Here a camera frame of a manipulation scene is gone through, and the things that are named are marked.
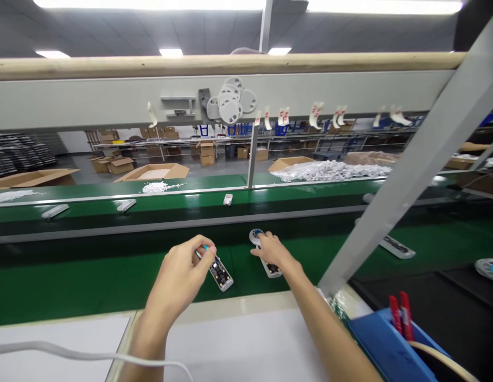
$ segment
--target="white paper sheet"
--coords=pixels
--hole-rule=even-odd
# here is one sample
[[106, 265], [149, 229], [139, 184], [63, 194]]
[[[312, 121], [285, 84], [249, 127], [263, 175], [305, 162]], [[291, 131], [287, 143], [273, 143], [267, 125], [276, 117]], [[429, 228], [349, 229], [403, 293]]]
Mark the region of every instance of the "white paper sheet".
[[[183, 362], [195, 382], [324, 382], [326, 373], [299, 309], [174, 326], [167, 360]], [[165, 382], [187, 382], [165, 368]]]
[[[111, 316], [59, 324], [34, 324], [0, 328], [0, 344], [49, 341], [65, 348], [115, 353], [129, 317]], [[103, 382], [112, 361], [73, 361], [39, 351], [0, 355], [0, 382]]]

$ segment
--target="red pen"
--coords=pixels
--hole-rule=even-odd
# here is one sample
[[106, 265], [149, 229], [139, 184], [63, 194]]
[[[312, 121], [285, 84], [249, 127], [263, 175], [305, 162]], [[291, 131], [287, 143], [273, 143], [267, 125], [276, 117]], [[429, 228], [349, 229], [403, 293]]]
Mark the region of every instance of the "red pen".
[[396, 300], [395, 296], [390, 296], [390, 308], [391, 308], [391, 316], [393, 317], [393, 326], [403, 337], [402, 333], [402, 323], [400, 322], [400, 311], [399, 311], [399, 302]]
[[407, 341], [414, 341], [414, 337], [412, 336], [412, 320], [409, 297], [407, 296], [407, 293], [400, 291], [400, 298], [402, 300], [402, 320], [404, 322], [405, 339]]

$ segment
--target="white cable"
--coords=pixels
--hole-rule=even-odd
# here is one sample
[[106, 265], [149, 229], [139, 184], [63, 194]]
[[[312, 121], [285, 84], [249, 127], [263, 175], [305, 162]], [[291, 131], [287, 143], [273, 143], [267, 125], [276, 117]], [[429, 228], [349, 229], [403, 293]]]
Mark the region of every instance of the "white cable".
[[109, 359], [118, 359], [125, 362], [135, 363], [140, 366], [161, 367], [161, 366], [177, 366], [183, 369], [191, 382], [193, 381], [192, 374], [189, 372], [186, 365], [178, 361], [156, 361], [146, 360], [143, 358], [133, 357], [127, 354], [118, 353], [84, 353], [75, 350], [63, 348], [62, 346], [52, 344], [46, 341], [28, 341], [11, 344], [1, 344], [0, 354], [13, 353], [25, 350], [39, 350], [45, 353], [57, 355], [59, 357], [74, 359], [78, 361], [103, 361]]

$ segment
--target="fluorescent light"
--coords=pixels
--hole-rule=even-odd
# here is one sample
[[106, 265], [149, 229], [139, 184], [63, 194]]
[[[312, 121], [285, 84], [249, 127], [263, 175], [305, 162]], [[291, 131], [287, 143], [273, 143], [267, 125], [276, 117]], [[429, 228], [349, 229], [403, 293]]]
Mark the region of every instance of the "fluorescent light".
[[453, 14], [462, 8], [461, 1], [426, 0], [309, 0], [307, 11], [369, 14]]
[[67, 54], [58, 50], [36, 50], [36, 53], [46, 58], [71, 58]]
[[155, 11], [261, 11], [266, 0], [33, 0], [41, 8]]
[[291, 48], [271, 48], [267, 54], [271, 56], [285, 56]]
[[181, 57], [183, 51], [180, 49], [160, 49], [160, 53], [163, 57]]

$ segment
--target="hand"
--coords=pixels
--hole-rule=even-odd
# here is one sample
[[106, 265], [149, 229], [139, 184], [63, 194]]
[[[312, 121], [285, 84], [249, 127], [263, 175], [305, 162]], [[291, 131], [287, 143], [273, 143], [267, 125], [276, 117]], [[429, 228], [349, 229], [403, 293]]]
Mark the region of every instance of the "hand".
[[260, 257], [262, 260], [267, 261], [270, 264], [276, 265], [282, 272], [284, 268], [290, 264], [296, 263], [296, 260], [292, 257], [289, 251], [281, 243], [278, 236], [273, 235], [271, 232], [259, 233], [258, 238], [261, 241], [261, 249], [252, 249], [250, 253], [254, 256]]
[[[202, 260], [199, 260], [195, 251], [202, 256]], [[143, 320], [148, 321], [150, 326], [162, 326], [168, 332], [197, 295], [216, 251], [212, 240], [202, 235], [172, 247], [161, 263], [145, 306]]]

